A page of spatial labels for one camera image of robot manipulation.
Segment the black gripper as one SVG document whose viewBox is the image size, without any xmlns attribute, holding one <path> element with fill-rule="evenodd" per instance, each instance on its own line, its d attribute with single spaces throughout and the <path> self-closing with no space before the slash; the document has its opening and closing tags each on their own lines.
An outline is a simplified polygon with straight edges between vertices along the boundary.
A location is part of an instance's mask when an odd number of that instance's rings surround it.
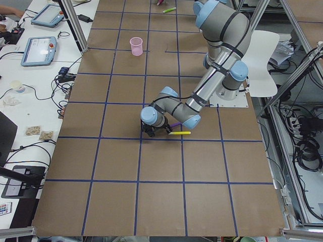
<svg viewBox="0 0 323 242">
<path fill-rule="evenodd" d="M 163 123 L 163 125 L 161 127 L 155 127 L 155 126 L 152 126 L 152 125 L 148 125 L 148 124 L 144 123 L 141 120 L 141 130 L 144 133 L 148 134 L 152 138 L 155 137 L 155 132 L 158 131 L 158 130 L 161 130 L 161 129 L 165 129 L 168 134 L 173 131 L 172 128 L 170 127 L 170 125 L 169 125 L 167 117 L 164 117 L 164 123 Z"/>
</svg>

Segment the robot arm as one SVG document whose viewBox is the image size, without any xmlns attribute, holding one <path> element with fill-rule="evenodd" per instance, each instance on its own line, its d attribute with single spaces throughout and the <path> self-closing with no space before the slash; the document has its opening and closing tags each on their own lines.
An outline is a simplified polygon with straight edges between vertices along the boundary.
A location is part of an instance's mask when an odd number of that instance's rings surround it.
<svg viewBox="0 0 323 242">
<path fill-rule="evenodd" d="M 166 113 L 186 128 L 195 128 L 201 120 L 199 113 L 212 94 L 217 91 L 219 98 L 233 100 L 248 75 L 248 67 L 241 59 L 250 45 L 250 18 L 221 1 L 195 1 L 193 11 L 195 25 L 208 44 L 204 58 L 207 72 L 185 98 L 185 103 L 175 90 L 166 86 L 149 106 L 142 109 L 141 130 L 150 137 L 160 129 L 167 133 L 172 131 Z"/>
</svg>

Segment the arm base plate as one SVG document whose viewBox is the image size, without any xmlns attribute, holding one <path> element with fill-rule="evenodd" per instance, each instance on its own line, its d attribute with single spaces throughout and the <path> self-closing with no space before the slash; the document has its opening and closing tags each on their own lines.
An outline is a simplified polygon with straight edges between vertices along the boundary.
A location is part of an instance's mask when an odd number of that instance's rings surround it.
<svg viewBox="0 0 323 242">
<path fill-rule="evenodd" d="M 210 106 L 228 108 L 248 108 L 243 84 L 237 90 L 228 90 L 220 84 L 209 99 Z"/>
</svg>

